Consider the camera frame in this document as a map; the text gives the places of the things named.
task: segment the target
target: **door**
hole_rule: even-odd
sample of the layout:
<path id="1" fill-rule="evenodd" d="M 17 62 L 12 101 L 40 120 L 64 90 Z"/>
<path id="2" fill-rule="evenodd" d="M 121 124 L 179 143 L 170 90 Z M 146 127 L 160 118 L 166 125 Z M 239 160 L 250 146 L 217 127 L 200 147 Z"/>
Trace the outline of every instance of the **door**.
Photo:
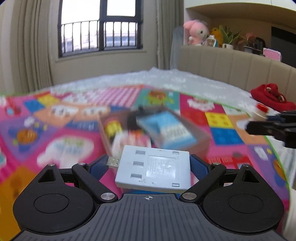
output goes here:
<path id="1" fill-rule="evenodd" d="M 281 53 L 283 63 L 296 68 L 296 34 L 271 27 L 271 48 Z"/>

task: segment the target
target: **window frame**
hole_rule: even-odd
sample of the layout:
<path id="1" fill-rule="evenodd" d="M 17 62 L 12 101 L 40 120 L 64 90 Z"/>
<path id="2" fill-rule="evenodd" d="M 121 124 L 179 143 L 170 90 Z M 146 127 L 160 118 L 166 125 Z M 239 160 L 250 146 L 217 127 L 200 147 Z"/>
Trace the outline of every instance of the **window frame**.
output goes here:
<path id="1" fill-rule="evenodd" d="M 100 0 L 100 18 L 98 20 L 90 20 L 90 21 L 97 21 L 97 31 L 99 34 L 98 37 L 98 48 L 89 48 L 89 49 L 81 49 L 81 50 L 75 50 L 72 52 L 64 52 L 62 51 L 62 7 L 63 7 L 63 0 L 59 0 L 59 15 L 58 15 L 58 57 L 63 58 L 67 56 L 74 56 L 77 54 L 83 54 L 83 53 L 93 53 L 93 52 L 100 52 L 100 51 L 111 51 L 111 50 L 133 50 L 133 49 L 142 49 L 142 0 L 135 0 L 135 16 L 108 16 L 107 15 L 107 2 L 108 0 Z M 128 23 L 136 23 L 137 24 L 137 36 L 136 36 L 136 46 L 114 46 L 114 47 L 105 47 L 104 46 L 104 24 L 106 22 L 128 22 Z"/>

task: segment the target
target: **white battery charger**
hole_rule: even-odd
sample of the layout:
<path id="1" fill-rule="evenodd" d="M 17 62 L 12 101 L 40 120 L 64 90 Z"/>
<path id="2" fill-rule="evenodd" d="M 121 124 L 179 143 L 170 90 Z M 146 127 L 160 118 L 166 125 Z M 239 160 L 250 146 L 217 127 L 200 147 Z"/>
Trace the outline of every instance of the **white battery charger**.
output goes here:
<path id="1" fill-rule="evenodd" d="M 191 187 L 188 151 L 126 145 L 115 183 L 120 188 L 183 193 Z"/>

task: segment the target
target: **red cloth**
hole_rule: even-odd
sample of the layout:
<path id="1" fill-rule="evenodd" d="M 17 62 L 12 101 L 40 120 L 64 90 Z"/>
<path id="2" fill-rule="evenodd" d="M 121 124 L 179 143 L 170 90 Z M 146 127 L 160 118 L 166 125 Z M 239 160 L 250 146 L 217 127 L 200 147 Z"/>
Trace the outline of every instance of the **red cloth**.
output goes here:
<path id="1" fill-rule="evenodd" d="M 286 97 L 279 93 L 276 84 L 260 85 L 251 90 L 251 95 L 253 99 L 279 112 L 296 109 L 293 102 L 287 101 Z"/>

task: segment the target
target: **yellow plush toy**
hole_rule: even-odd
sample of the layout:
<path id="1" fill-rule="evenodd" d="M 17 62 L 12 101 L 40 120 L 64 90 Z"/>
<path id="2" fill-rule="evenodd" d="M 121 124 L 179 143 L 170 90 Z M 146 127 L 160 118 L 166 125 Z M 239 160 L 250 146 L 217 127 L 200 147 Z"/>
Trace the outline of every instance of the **yellow plush toy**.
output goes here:
<path id="1" fill-rule="evenodd" d="M 218 28 L 212 28 L 210 35 L 215 36 L 215 39 L 217 40 L 219 47 L 221 48 L 223 44 L 223 38 L 220 30 Z"/>

